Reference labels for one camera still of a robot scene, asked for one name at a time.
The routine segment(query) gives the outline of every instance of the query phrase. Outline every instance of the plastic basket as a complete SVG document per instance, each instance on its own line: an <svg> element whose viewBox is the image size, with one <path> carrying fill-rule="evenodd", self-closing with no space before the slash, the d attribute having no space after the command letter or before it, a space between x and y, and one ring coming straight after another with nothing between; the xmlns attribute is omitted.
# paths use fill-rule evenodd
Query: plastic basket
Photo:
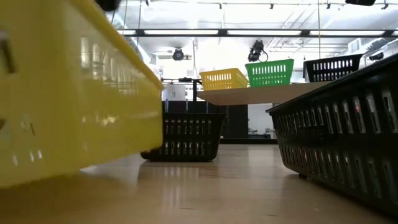
<svg viewBox="0 0 398 224"><path fill-rule="evenodd" d="M142 152L152 161L211 161L217 156L225 114L163 114L163 145Z"/></svg>
<svg viewBox="0 0 398 224"><path fill-rule="evenodd" d="M270 109L283 163L398 215L398 55Z"/></svg>
<svg viewBox="0 0 398 224"><path fill-rule="evenodd" d="M204 90L247 88L248 80L237 68L200 73Z"/></svg>
<svg viewBox="0 0 398 224"><path fill-rule="evenodd" d="M324 58L304 62L310 82L333 81L358 70L363 54Z"/></svg>
<svg viewBox="0 0 398 224"><path fill-rule="evenodd" d="M1 1L0 39L0 187L162 144L163 86L94 1Z"/></svg>
<svg viewBox="0 0 398 224"><path fill-rule="evenodd" d="M250 87L290 84L293 59L245 64Z"/></svg>

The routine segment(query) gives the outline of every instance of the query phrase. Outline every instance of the yellow basket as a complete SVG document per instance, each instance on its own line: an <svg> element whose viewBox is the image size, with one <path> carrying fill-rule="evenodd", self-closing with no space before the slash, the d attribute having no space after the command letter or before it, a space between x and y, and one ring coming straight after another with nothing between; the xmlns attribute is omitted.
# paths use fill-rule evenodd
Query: yellow basket
<svg viewBox="0 0 398 224"><path fill-rule="evenodd" d="M225 90L232 88L247 88L249 81L237 68L201 72L204 90Z"/></svg>
<svg viewBox="0 0 398 224"><path fill-rule="evenodd" d="M94 1L1 1L0 43L0 187L162 144L163 86Z"/></svg>

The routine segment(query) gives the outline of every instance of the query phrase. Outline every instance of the ceiling beam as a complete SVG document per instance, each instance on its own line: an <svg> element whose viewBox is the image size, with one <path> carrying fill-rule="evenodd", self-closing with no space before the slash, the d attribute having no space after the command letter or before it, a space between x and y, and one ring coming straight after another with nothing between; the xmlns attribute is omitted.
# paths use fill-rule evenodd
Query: ceiling beam
<svg viewBox="0 0 398 224"><path fill-rule="evenodd" d="M126 37L301 37L301 38L398 38L397 30L347 29L126 29Z"/></svg>

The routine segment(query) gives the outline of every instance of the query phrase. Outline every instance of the wooden floor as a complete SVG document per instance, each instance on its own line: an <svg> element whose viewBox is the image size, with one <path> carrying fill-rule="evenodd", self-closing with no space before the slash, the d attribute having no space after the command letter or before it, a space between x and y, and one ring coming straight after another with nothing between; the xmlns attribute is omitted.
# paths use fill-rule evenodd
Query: wooden floor
<svg viewBox="0 0 398 224"><path fill-rule="evenodd" d="M208 163L130 156L0 190L0 223L398 223L286 169L277 146L221 145Z"/></svg>

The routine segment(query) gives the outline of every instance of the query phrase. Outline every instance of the black basket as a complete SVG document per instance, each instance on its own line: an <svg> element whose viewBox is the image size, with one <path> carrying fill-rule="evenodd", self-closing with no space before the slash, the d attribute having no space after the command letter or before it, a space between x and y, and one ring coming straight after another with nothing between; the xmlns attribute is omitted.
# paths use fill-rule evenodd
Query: black basket
<svg viewBox="0 0 398 224"><path fill-rule="evenodd" d="M398 55L270 109L284 165L398 213Z"/></svg>
<svg viewBox="0 0 398 224"><path fill-rule="evenodd" d="M358 70L363 54L324 58L304 62L310 82L333 81Z"/></svg>
<svg viewBox="0 0 398 224"><path fill-rule="evenodd" d="M163 145L142 152L152 161L211 161L217 156L225 114L163 114Z"/></svg>

